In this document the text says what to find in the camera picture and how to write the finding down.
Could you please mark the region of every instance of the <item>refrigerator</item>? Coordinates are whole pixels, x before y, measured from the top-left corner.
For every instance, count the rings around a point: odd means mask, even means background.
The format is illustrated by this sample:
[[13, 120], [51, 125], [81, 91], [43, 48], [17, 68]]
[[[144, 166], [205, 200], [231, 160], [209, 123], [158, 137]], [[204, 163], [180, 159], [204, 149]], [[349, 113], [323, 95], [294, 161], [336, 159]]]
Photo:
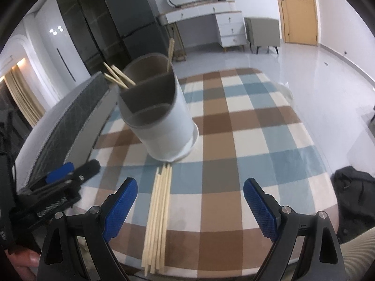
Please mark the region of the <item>refrigerator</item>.
[[155, 0], [105, 0], [132, 60], [148, 53], [168, 54], [168, 35], [158, 22]]

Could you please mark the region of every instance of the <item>table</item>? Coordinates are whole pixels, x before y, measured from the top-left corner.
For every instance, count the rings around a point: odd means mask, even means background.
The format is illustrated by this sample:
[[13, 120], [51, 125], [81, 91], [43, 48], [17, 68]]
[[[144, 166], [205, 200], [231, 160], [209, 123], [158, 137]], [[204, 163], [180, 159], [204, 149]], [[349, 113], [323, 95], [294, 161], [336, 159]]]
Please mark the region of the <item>table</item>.
[[233, 0], [193, 3], [162, 13], [158, 18], [160, 24], [166, 26], [169, 37], [176, 38], [175, 40], [178, 42], [186, 60], [186, 51], [177, 22], [207, 15], [215, 15], [217, 41], [225, 52], [227, 48], [232, 46], [242, 46], [244, 49], [244, 45], [247, 43], [245, 23], [242, 12], [236, 10], [236, 4]]
[[[194, 121], [196, 146], [173, 164], [166, 238], [166, 272], [177, 277], [231, 277], [255, 273], [271, 241], [243, 197], [254, 177], [266, 193], [296, 212], [325, 210], [338, 228], [335, 193], [309, 134], [265, 74], [243, 68], [180, 80]], [[116, 108], [91, 153], [102, 169], [81, 189], [81, 213], [100, 205], [128, 177], [138, 197], [119, 235], [110, 241], [121, 263], [141, 268], [155, 170], [151, 158]], [[297, 241], [291, 259], [301, 249]]]

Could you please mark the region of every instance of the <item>black bag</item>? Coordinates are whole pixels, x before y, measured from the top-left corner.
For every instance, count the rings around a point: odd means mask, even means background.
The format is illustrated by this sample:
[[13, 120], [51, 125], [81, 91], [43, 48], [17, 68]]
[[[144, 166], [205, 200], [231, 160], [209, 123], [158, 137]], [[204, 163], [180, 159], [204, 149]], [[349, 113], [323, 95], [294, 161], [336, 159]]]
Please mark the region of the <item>black bag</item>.
[[339, 205], [339, 243], [375, 227], [375, 179], [352, 166], [335, 172], [332, 184]]

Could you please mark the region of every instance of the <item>white dresser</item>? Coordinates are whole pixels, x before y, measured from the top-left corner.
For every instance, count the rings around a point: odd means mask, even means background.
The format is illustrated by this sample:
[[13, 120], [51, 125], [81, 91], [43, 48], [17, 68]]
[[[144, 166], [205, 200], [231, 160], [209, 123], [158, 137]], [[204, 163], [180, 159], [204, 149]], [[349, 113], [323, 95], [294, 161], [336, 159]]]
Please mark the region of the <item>white dresser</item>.
[[226, 49], [246, 44], [246, 29], [242, 12], [216, 14], [217, 34], [220, 45]]
[[163, 13], [159, 16], [159, 21], [162, 25], [173, 25], [177, 32], [177, 41], [180, 42], [183, 48], [177, 22], [207, 15], [215, 15], [217, 41], [225, 51], [228, 47], [244, 46], [246, 44], [246, 30], [242, 12], [236, 10], [236, 4], [233, 0], [193, 4], [189, 7]]

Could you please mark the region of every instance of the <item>human hand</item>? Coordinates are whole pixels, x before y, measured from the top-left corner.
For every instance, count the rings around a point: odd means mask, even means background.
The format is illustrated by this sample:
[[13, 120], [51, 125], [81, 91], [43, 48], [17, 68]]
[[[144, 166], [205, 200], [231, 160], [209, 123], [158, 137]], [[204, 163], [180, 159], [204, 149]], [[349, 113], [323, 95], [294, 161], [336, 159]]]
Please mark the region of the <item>human hand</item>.
[[12, 254], [9, 254], [8, 250], [5, 251], [5, 254], [23, 281], [36, 280], [36, 276], [30, 267], [38, 267], [40, 255], [37, 252], [24, 247], [17, 247]]

